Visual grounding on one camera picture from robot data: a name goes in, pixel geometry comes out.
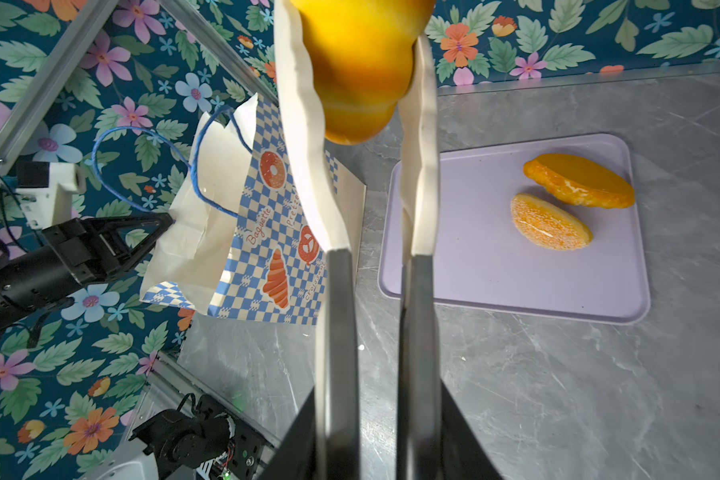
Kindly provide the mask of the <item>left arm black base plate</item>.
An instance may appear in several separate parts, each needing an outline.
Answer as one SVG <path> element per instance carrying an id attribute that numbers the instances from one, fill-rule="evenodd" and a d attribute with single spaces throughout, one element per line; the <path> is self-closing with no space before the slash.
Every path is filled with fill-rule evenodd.
<path id="1" fill-rule="evenodd" d="M 223 417 L 230 429 L 226 450 L 195 470 L 196 479 L 258 479 L 271 463 L 276 445 L 272 439 L 235 408 L 228 409 L 215 397 L 203 394 L 193 412 L 203 419 Z"/>

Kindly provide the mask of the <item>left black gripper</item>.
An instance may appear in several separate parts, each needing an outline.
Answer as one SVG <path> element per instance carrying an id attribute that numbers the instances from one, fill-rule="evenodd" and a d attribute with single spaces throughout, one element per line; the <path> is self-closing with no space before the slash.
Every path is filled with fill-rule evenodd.
<path id="1" fill-rule="evenodd" d="M 131 272 L 174 224 L 168 213 L 72 219 L 43 231 L 40 272 L 78 285 L 105 283 Z"/>

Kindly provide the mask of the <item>blue checkered paper bag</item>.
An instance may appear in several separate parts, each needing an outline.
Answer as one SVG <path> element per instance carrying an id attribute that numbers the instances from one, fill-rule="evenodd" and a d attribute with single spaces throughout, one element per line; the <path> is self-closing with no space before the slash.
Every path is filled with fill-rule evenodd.
<path id="1" fill-rule="evenodd" d="M 168 199 L 130 202 L 173 220 L 144 270 L 141 300 L 217 318 L 315 324 L 327 255 L 297 192 L 279 109 L 251 98 L 203 114 L 191 145 L 177 142 L 184 129 L 120 122 L 97 136 L 134 133 L 139 156 L 169 148 L 187 166 L 172 171 Z"/>

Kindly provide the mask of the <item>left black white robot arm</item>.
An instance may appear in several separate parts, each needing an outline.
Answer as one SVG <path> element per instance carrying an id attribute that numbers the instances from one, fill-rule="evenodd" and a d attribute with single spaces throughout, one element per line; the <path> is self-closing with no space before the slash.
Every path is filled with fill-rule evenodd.
<path id="1" fill-rule="evenodd" d="M 0 259 L 0 339 L 6 329 L 41 311 L 27 346 L 37 345 L 50 312 L 71 295 L 119 280 L 146 258 L 174 220 L 168 213 L 71 219 L 42 231 L 46 245 L 21 257 Z"/>

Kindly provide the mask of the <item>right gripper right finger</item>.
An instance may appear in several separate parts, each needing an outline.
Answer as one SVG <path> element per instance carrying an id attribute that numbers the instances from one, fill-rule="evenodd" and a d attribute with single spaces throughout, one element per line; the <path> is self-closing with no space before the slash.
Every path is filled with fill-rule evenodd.
<path id="1" fill-rule="evenodd" d="M 400 479 L 498 479 L 441 376 L 434 301 L 441 162 L 437 78 L 427 36 L 416 39 L 413 56 L 411 85 L 398 104 L 404 137 L 396 474 Z"/>

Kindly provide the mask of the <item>lilac plastic tray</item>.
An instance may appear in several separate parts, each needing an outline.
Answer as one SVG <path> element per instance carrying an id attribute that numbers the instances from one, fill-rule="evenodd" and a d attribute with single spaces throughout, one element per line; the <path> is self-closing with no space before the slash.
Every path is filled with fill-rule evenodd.
<path id="1" fill-rule="evenodd" d="M 550 153 L 592 160 L 625 179 L 627 144 L 590 134 L 446 152 L 440 163 L 439 212 L 425 220 L 436 239 L 415 252 L 403 208 L 404 170 L 393 170 L 379 267 L 379 286 L 412 309 L 435 303 L 561 319 L 628 325 L 651 307 L 636 207 L 574 206 L 593 232 L 576 251 L 534 245 L 515 227 L 513 197 L 545 198 L 524 165 Z"/>

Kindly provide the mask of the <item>striped yellow bun fake bread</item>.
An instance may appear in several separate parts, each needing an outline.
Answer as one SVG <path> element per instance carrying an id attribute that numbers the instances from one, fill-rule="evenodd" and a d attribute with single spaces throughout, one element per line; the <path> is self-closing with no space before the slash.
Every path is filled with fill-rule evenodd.
<path id="1" fill-rule="evenodd" d="M 296 1 L 326 138 L 355 145 L 379 134 L 406 95 L 414 44 L 433 14 L 429 0 Z"/>

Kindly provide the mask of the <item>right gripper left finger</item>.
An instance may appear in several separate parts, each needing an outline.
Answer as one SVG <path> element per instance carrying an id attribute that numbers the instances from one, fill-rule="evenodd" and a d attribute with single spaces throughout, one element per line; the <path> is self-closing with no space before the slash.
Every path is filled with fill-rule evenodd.
<path id="1" fill-rule="evenodd" d="M 304 215 L 326 256 L 316 339 L 316 474 L 357 479 L 359 367 L 351 241 L 326 165 L 325 115 L 304 44 L 304 23 L 291 1 L 275 5 L 274 38 L 284 141 Z"/>

